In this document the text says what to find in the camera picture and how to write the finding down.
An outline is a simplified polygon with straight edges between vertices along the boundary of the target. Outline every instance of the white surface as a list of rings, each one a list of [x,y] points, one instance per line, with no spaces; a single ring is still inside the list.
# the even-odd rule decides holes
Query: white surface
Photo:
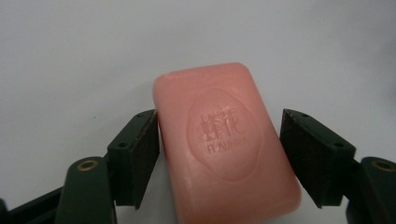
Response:
[[[60,187],[70,164],[103,156],[151,109],[160,74],[244,63],[279,130],[303,111],[396,161],[394,0],[0,1],[0,197],[8,208]],[[302,206],[270,223],[347,223]],[[119,223],[176,223],[163,153],[141,209]]]

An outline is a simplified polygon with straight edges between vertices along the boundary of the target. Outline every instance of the soap bar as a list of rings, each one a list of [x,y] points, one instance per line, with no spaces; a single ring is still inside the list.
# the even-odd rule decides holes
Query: soap bar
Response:
[[[299,184],[244,65],[162,75],[153,98],[179,223],[260,223],[298,207]]]

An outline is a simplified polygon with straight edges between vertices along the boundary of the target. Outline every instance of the embossed logo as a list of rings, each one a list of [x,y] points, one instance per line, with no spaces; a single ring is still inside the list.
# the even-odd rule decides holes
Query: embossed logo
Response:
[[[262,131],[246,107],[221,90],[199,96],[189,112],[191,153],[217,177],[237,181],[256,167]]]

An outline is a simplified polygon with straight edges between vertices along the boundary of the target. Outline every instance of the screw hole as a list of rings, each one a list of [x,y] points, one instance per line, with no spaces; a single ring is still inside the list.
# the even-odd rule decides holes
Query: screw hole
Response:
[[[128,146],[128,144],[126,144],[126,143],[119,143],[119,147],[126,147],[126,146]]]
[[[83,161],[78,165],[77,169],[80,171],[90,171],[98,166],[98,164],[98,161]]]
[[[335,147],[343,147],[344,145],[342,143],[334,143],[333,144]]]
[[[373,161],[373,166],[386,172],[396,172],[396,167],[387,161]]]

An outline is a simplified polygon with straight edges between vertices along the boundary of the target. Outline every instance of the white background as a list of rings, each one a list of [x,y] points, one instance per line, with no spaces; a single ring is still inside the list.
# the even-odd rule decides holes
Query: white background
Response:
[[[396,2],[0,0],[0,197],[8,208],[59,188],[70,164],[103,156],[153,108],[155,77],[244,63],[279,131],[303,111],[357,147],[396,161]],[[269,223],[347,223],[342,207]],[[141,209],[119,223],[176,223],[161,154]]]

